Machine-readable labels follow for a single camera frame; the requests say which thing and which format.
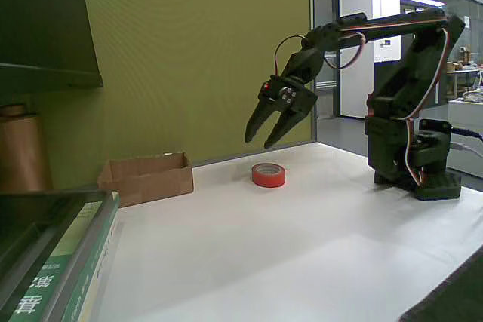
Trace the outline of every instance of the door frame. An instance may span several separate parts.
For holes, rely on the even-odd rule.
[[[332,20],[336,21],[339,18],[339,0],[332,0]],[[315,0],[310,0],[310,29],[315,27]],[[340,52],[336,52],[336,64],[340,67]],[[312,91],[316,92],[315,81],[312,82]],[[336,71],[336,87],[332,94],[332,112],[334,117],[340,116],[340,71]],[[317,141],[317,103],[312,112],[312,139]]]

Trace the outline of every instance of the doorway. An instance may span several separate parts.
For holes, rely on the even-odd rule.
[[[312,0],[313,27],[334,22],[339,16],[339,0]],[[339,63],[339,52],[325,54],[333,63]],[[340,115],[339,71],[323,66],[315,77],[315,92],[318,96],[315,108],[315,122]]]

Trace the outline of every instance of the open cardboard box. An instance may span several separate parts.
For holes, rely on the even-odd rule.
[[[97,178],[100,189],[116,190],[120,207],[193,191],[192,166],[185,153],[107,161]]]

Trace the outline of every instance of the white tabletop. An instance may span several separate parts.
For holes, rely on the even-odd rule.
[[[262,161],[285,186],[250,181]],[[120,210],[95,320],[397,320],[483,244],[482,193],[417,201],[318,143],[194,177],[191,195]]]

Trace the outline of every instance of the floor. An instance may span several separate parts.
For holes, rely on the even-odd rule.
[[[421,112],[420,118],[448,119],[448,105],[432,107]],[[355,118],[320,118],[317,120],[317,139],[320,143],[337,147],[358,155],[368,155],[368,138],[364,121]],[[463,186],[483,192],[483,179],[461,173]]]

